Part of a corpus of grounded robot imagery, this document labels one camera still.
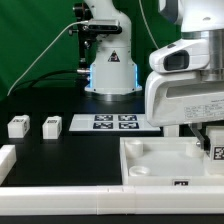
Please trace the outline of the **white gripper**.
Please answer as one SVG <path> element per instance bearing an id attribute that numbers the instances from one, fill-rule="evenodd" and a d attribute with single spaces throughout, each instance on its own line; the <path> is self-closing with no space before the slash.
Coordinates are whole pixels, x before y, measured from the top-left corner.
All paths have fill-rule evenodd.
<path id="1" fill-rule="evenodd" d="M 202 82 L 194 72 L 152 72 L 145 88 L 146 120 L 154 127 L 189 124 L 196 146 L 210 153 L 200 122 L 224 120 L 224 81 Z"/>

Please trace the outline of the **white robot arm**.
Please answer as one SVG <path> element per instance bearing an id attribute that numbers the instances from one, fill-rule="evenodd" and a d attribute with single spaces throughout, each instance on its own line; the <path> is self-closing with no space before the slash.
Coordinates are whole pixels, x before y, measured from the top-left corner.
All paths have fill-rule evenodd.
<path id="1" fill-rule="evenodd" d="M 131 21 L 112 0 L 84 0 L 97 35 L 96 58 L 85 90 L 107 100 L 145 92 L 146 120 L 154 127 L 187 124 L 210 149 L 200 123 L 224 120 L 224 0 L 159 0 L 159 13 L 181 26 L 181 39 L 149 56 L 146 85 L 131 58 Z"/>

